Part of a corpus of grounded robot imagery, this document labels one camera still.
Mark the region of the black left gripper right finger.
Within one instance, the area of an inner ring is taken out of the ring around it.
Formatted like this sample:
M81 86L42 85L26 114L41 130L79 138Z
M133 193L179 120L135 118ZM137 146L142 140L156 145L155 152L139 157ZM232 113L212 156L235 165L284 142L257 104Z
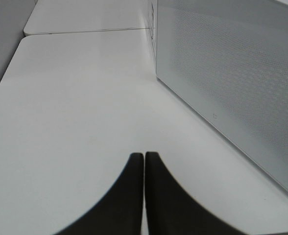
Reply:
M145 204L151 235L233 235L235 229L194 201L157 152L145 154Z

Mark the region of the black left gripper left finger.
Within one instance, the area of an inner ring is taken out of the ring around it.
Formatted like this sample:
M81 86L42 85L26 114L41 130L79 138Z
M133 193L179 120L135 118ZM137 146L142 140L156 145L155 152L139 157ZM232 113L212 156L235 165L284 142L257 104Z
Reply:
M59 235L139 235L144 201L144 156L132 153L115 183Z

